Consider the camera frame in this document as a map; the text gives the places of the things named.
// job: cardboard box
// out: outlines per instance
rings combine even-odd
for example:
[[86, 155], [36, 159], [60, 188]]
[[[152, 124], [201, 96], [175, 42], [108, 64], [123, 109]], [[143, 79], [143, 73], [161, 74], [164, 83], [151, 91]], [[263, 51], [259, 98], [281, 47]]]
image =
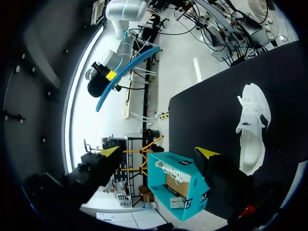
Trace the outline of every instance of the cardboard box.
[[189, 183], [182, 182], [176, 183], [175, 179], [170, 176], [170, 174], [166, 174], [166, 184], [169, 185], [173, 190], [177, 191], [183, 197], [187, 198]]
[[146, 186], [139, 186], [138, 190], [143, 202], [153, 201], [153, 193]]
[[[184, 221], [204, 210], [209, 187], [192, 159], [171, 152], [164, 152], [149, 154], [148, 161], [148, 186], [153, 194], [176, 218]], [[190, 175], [190, 182], [178, 183], [179, 185], [177, 185], [169, 174], [155, 166], [157, 161], [162, 161]], [[183, 208], [171, 208], [170, 201], [175, 197], [182, 197], [184, 199]]]

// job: white tile floor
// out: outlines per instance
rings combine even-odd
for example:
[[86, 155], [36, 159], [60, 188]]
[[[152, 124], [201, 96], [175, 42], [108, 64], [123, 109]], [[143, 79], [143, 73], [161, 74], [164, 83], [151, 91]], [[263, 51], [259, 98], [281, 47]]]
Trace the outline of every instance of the white tile floor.
[[[243, 9], [251, 13], [246, 0], [232, 0], [232, 3], [237, 9]], [[172, 9], [167, 9], [163, 12], [163, 15], [170, 18], [170, 21], [167, 23], [168, 27], [163, 30], [163, 33], [175, 34], [187, 31], [183, 25], [175, 21]], [[282, 34], [288, 37], [290, 42], [298, 40], [296, 32], [282, 12], [276, 9], [276, 11], [272, 12], [272, 15], [274, 24], [271, 25], [272, 32], [269, 33], [270, 39], [276, 37], [278, 34]], [[189, 20], [181, 19], [181, 22], [188, 28], [194, 26]], [[194, 29], [192, 32], [200, 38], [199, 31]], [[286, 43], [280, 41], [278, 38], [276, 41], [279, 46]], [[152, 115], [153, 111], [158, 113], [167, 112], [169, 101], [173, 96], [198, 83], [194, 60], [198, 60], [202, 81], [228, 68], [225, 63], [221, 63], [212, 57], [209, 48], [205, 44], [198, 42], [191, 33], [179, 36], [158, 35], [155, 43], [163, 49], [163, 52], [159, 55], [160, 62], [152, 67], [152, 70], [158, 72], [158, 76], [149, 88], [150, 102], [148, 116]], [[158, 144], [161, 145], [165, 151], [168, 151], [169, 121], [167, 119], [157, 119], [151, 122], [153, 124], [151, 128], [160, 130], [161, 134], [164, 135], [164, 139]], [[157, 202], [160, 214], [168, 222], [172, 222], [175, 227], [192, 231], [210, 231], [216, 230], [227, 224], [225, 219], [219, 218], [206, 211], [200, 212], [184, 222], [180, 222], [159, 201]]]

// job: black panel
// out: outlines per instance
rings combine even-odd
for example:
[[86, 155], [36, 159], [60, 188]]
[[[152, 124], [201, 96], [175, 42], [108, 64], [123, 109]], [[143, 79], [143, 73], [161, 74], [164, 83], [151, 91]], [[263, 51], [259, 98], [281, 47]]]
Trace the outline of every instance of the black panel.
[[[237, 96], [245, 84], [255, 83], [264, 92], [271, 124], [264, 137], [262, 167], [254, 182], [281, 183], [283, 202], [293, 182], [297, 164], [307, 159], [308, 79], [299, 42], [284, 45], [221, 72], [174, 96], [169, 103], [169, 150], [199, 163], [196, 146], [229, 155], [239, 167], [240, 134], [235, 133], [242, 106]], [[223, 182], [211, 191], [205, 207], [229, 218], [232, 208]]]
[[[104, 20], [96, 26], [85, 23], [93, 2], [52, 0], [31, 17], [32, 36], [39, 42], [43, 58], [60, 79], [59, 89], [47, 81], [36, 66], [34, 60], [39, 57], [31, 57], [27, 51], [23, 32], [28, 27], [16, 38], [3, 78], [7, 82], [2, 95], [5, 96], [3, 109], [26, 119], [22, 124], [12, 119], [3, 124], [9, 166], [18, 181], [39, 171], [48, 171], [55, 177], [64, 173], [61, 134], [65, 97], [85, 49], [105, 23]], [[21, 58], [22, 54], [26, 55], [25, 59]], [[17, 65], [20, 71], [15, 73]]]

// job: black table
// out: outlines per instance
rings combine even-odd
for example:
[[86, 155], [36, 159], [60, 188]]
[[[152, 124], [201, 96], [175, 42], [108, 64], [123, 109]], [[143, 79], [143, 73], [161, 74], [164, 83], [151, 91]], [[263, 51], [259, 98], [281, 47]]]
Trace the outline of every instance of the black table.
[[[237, 96], [245, 84], [264, 92], [272, 115], [264, 143], [262, 167], [254, 182], [279, 182], [281, 205], [293, 182], [298, 162], [307, 159], [308, 76], [299, 42], [266, 52], [225, 70], [174, 96], [169, 103], [169, 150], [194, 159], [196, 146], [229, 155], [239, 167], [240, 134], [235, 133], [242, 112]], [[212, 189], [205, 209], [228, 219], [233, 208], [221, 183]]]

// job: white sneaker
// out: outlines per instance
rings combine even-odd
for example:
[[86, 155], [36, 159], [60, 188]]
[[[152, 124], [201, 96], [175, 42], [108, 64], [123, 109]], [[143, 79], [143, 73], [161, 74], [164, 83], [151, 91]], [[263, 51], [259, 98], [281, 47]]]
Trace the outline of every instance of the white sneaker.
[[267, 17], [267, 21], [269, 24], [273, 24], [273, 19], [271, 17]]
[[240, 138], [241, 157], [240, 170], [246, 175], [252, 175], [263, 164], [265, 146], [262, 140], [261, 115], [271, 121], [269, 104], [256, 84], [245, 85], [242, 98], [238, 96], [242, 105], [241, 120], [236, 128], [236, 133], [242, 131]]
[[268, 24], [263, 24], [263, 27], [267, 32], [271, 31], [270, 26]]
[[155, 166], [161, 168], [166, 174], [170, 174], [170, 176], [173, 179], [175, 179], [175, 182], [176, 182], [177, 185], [178, 185], [178, 182], [179, 183], [182, 183], [182, 182], [189, 183], [191, 181], [190, 175], [182, 173], [182, 172], [176, 170], [175, 168], [173, 168], [169, 165], [166, 165], [164, 162], [162, 162], [160, 160], [156, 161]]

